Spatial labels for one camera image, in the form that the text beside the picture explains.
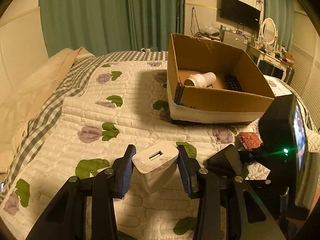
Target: metal screw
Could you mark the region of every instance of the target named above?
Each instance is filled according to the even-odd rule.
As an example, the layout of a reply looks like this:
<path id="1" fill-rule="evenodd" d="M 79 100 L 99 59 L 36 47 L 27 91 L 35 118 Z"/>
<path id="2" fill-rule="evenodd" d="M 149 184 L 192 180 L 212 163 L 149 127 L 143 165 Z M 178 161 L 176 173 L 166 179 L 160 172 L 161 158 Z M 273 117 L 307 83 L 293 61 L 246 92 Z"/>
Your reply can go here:
<path id="1" fill-rule="evenodd" d="M 199 172 L 203 175 L 207 174 L 208 173 L 208 170 L 206 168 L 201 168 L 199 169 Z"/>
<path id="2" fill-rule="evenodd" d="M 77 176 L 72 176 L 72 177 L 69 178 L 70 182 L 76 182 L 77 180 L 78 180 Z"/>
<path id="3" fill-rule="evenodd" d="M 107 168 L 104 170 L 104 174 L 110 175 L 113 173 L 113 168 Z"/>
<path id="4" fill-rule="evenodd" d="M 235 181 L 241 183 L 243 182 L 243 178 L 241 176 L 235 176 Z"/>

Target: device screen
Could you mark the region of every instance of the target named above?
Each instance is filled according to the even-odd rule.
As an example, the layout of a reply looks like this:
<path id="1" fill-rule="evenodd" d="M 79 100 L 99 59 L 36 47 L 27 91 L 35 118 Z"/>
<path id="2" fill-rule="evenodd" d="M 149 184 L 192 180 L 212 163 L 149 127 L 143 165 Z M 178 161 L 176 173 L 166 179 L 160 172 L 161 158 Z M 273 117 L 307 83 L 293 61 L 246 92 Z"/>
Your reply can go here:
<path id="1" fill-rule="evenodd" d="M 301 169 L 303 162 L 303 155 L 306 148 L 306 135 L 304 130 L 304 124 L 301 116 L 301 111 L 298 105 L 294 111 L 294 120 L 293 120 L 294 134 L 297 143 L 297 161 L 298 168 Z"/>

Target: cardboard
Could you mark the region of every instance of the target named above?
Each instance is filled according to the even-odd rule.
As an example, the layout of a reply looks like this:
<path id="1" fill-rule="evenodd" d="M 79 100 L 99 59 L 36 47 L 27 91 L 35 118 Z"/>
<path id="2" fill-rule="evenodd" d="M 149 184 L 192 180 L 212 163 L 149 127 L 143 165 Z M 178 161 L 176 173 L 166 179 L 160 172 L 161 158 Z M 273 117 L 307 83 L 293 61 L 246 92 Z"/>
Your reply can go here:
<path id="1" fill-rule="evenodd" d="M 183 84 L 190 74 L 207 72 L 217 77 L 212 87 Z M 227 90 L 227 74 L 237 77 L 243 93 Z M 265 112 L 275 98 L 258 67 L 242 49 L 177 33 L 171 35 L 169 43 L 168 81 L 175 104 L 219 114 L 252 113 L 248 121 Z"/>

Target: cardboard box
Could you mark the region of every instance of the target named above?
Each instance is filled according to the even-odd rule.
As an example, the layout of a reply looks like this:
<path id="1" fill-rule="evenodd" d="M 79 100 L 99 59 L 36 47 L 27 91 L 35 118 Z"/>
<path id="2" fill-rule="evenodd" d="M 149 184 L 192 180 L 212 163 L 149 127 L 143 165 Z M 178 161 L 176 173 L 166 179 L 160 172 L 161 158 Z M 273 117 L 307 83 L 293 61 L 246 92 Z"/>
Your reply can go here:
<path id="1" fill-rule="evenodd" d="M 194 73 L 213 72 L 213 87 L 185 86 Z M 224 75 L 237 77 L 243 93 L 227 90 Z M 242 50 L 182 34 L 171 34 L 168 54 L 168 103 L 171 118 L 202 123 L 250 123 L 259 118 L 275 98 L 266 79 Z M 190 109 L 182 118 L 176 109 Z"/>

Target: curtain fold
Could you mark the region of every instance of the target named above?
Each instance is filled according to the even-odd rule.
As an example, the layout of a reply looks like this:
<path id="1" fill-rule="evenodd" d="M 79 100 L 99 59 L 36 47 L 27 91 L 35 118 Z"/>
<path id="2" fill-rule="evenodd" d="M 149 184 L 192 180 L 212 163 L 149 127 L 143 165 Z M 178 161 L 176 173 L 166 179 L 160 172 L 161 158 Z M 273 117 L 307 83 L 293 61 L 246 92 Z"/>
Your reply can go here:
<path id="1" fill-rule="evenodd" d="M 292 0 L 265 0 L 265 18 L 272 18 L 278 29 L 277 44 L 284 43 L 285 49 L 290 51 L 294 23 Z"/>
<path id="2" fill-rule="evenodd" d="M 48 55 L 80 46 L 96 56 L 149 47 L 167 50 L 170 34 L 183 33 L 183 4 L 184 0 L 39 0 Z"/>

